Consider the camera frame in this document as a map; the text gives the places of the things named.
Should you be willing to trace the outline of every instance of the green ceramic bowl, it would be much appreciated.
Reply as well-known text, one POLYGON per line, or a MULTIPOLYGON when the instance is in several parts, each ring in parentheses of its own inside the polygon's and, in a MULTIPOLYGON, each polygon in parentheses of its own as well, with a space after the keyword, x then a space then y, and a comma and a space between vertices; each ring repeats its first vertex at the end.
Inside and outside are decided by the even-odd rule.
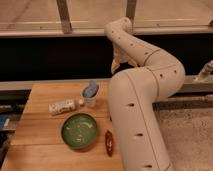
POLYGON ((61 136, 72 149, 83 149, 95 141, 97 132, 97 124, 92 116, 76 113, 64 122, 61 136))

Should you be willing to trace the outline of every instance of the plastic cup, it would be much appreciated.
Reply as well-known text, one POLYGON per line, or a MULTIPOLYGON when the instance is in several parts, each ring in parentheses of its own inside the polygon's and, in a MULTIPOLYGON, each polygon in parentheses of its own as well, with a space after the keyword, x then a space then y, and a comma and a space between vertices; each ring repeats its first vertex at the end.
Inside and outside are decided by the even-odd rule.
POLYGON ((96 104, 96 95, 93 96, 93 97, 84 97, 82 95, 83 99, 84 99, 84 104, 85 106, 87 107, 95 107, 95 104, 96 104))

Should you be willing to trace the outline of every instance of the wooden table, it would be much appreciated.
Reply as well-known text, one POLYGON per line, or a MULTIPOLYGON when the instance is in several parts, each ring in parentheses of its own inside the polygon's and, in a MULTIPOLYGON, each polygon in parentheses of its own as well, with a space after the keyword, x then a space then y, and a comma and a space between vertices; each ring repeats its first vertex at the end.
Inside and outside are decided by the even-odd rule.
POLYGON ((107 107, 107 82, 98 83, 100 90, 95 108, 82 107, 57 116, 49 113, 48 105, 70 98, 79 99, 81 90, 88 82, 35 84, 12 138, 2 171, 123 170, 116 140, 112 157, 105 150, 104 134, 107 129, 113 132, 113 128, 107 107), (98 123, 99 136, 89 151, 74 151, 61 138, 64 121, 76 112, 89 113, 98 123))

